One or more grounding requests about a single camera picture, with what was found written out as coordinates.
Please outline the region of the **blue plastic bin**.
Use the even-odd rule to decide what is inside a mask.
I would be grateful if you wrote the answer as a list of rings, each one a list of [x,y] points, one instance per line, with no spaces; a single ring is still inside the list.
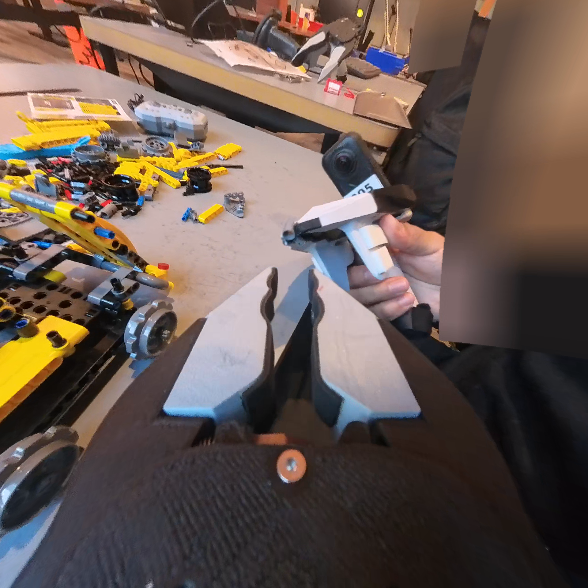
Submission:
[[[397,75],[409,63],[409,55],[399,55],[386,49],[370,46],[365,61],[388,75]]]

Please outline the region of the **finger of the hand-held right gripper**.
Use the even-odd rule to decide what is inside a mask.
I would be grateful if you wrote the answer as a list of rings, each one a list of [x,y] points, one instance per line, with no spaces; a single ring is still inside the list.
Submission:
[[[350,289],[348,268],[355,259],[355,252],[343,231],[293,233],[292,249],[310,254],[315,269],[343,290]]]
[[[293,225],[294,233],[326,233],[340,229],[350,221],[380,212],[383,204],[372,193],[341,198],[316,205]]]

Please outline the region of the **instruction booklet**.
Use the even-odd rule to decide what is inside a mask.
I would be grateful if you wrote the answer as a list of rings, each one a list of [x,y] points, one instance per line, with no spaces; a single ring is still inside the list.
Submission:
[[[124,108],[114,99],[31,92],[27,93],[26,97],[31,118],[35,120],[132,121]]]

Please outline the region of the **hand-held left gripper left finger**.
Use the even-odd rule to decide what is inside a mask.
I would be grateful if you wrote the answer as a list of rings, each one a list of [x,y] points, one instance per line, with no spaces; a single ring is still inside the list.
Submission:
[[[275,408],[272,320],[277,269],[269,267],[206,317],[163,411],[216,424],[265,424]]]

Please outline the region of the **light blue toy piece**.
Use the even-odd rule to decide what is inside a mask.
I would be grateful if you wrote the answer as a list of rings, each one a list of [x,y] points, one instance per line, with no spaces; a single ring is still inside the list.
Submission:
[[[82,136],[73,143],[63,143],[53,146],[36,146],[33,149],[22,149],[13,143],[1,145],[1,159],[31,160],[38,158],[70,157],[75,149],[80,146],[88,145],[92,141],[89,135]]]

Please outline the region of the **black toy wheel rim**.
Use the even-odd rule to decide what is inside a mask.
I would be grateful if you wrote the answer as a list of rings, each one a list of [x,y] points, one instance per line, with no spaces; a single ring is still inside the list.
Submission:
[[[212,191],[212,173],[204,166],[185,169],[186,188],[184,196],[207,194]]]
[[[136,180],[128,175],[103,176],[98,182],[98,190],[107,199],[112,199],[123,205],[136,204],[139,199]]]

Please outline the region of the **unused hand-held gripper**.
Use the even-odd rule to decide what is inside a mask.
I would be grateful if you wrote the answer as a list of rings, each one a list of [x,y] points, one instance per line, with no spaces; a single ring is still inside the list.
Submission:
[[[318,81],[321,82],[335,75],[344,60],[352,54],[360,32],[360,25],[349,18],[341,18],[324,25],[305,41],[290,63],[294,67],[299,67],[310,55],[323,55],[329,50],[327,62],[318,77]]]

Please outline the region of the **dark grey pouch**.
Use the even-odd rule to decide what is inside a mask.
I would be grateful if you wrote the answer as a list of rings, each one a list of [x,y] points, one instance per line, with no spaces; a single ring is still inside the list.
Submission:
[[[378,77],[382,70],[377,66],[356,57],[348,57],[345,60],[348,75],[359,79],[373,79]]]

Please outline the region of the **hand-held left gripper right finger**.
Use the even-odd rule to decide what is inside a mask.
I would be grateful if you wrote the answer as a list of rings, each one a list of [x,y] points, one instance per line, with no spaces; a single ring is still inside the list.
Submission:
[[[324,274],[308,275],[312,401],[334,438],[350,423],[422,411],[377,317]]]

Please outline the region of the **white paper sheet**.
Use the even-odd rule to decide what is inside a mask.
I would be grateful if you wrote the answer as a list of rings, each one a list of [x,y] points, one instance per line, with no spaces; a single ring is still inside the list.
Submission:
[[[232,68],[249,68],[277,75],[291,80],[310,80],[301,66],[293,66],[289,61],[278,57],[271,51],[241,40],[196,40],[196,43],[209,48],[213,54]]]

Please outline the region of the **orange object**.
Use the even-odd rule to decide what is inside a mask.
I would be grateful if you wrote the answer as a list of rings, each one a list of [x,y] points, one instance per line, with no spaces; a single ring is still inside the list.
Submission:
[[[72,54],[78,64],[97,70],[105,70],[101,55],[92,47],[92,44],[82,29],[74,26],[64,26],[63,32],[68,39]]]

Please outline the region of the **small grey toy wheel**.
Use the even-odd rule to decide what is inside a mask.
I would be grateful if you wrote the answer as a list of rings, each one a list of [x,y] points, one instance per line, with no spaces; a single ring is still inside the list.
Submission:
[[[141,153],[147,157],[173,158],[172,143],[160,136],[145,136],[141,142]]]

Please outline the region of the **pile of yellow toy beams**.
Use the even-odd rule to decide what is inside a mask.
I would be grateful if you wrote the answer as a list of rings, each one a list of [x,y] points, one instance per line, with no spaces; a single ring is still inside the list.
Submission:
[[[48,183],[63,192],[101,190],[114,195],[129,183],[141,196],[151,196],[160,183],[173,189],[188,182],[189,172],[210,178],[241,169],[229,161],[242,147],[233,142],[207,151],[203,143],[162,136],[121,137],[109,122],[99,119],[35,120],[17,112],[26,133],[1,144],[1,170],[14,178],[21,175],[33,185],[32,175],[47,176]]]

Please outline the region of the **person's right hand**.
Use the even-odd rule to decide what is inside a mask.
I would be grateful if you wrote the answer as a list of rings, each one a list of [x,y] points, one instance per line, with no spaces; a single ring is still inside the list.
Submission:
[[[350,266],[350,295],[379,319],[398,319],[417,301],[428,304],[438,321],[445,238],[391,215],[382,217],[379,224],[403,275],[380,281],[365,266]]]

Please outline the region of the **grey toy battery box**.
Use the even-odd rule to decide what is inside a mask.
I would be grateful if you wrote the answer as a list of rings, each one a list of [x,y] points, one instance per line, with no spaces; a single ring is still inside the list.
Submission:
[[[208,137],[208,118],[201,111],[146,100],[134,106],[133,112],[147,134],[189,142],[204,142]]]

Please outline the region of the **yellow black toy vehicle model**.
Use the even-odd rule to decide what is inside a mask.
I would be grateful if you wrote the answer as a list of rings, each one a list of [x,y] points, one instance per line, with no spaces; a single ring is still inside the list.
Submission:
[[[151,360],[175,334],[168,266],[145,261],[113,224],[59,185],[1,181],[16,220],[47,230],[1,236],[1,535],[63,492],[81,457],[70,427],[119,361]]]

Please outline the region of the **long grey table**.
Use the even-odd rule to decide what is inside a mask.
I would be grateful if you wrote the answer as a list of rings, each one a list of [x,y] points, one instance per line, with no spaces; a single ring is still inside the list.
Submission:
[[[387,149],[399,129],[353,114],[354,100],[323,90],[316,76],[290,82],[271,73],[230,67],[201,43],[189,46],[181,34],[149,25],[81,17],[86,37],[96,42],[109,73],[114,50],[137,59],[153,73],[158,92],[225,114],[274,133],[322,134],[334,139],[350,131]]]

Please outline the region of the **pile of small toy connectors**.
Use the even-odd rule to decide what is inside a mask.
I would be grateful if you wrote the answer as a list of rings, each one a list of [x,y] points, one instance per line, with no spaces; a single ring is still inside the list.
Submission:
[[[99,180],[110,174],[128,175],[136,180],[139,194],[136,204],[123,205],[99,192]],[[39,192],[55,201],[78,204],[100,218],[112,219],[116,215],[135,217],[145,202],[152,201],[160,174],[156,168],[134,161],[56,157],[32,162],[1,160],[1,180],[12,187]]]

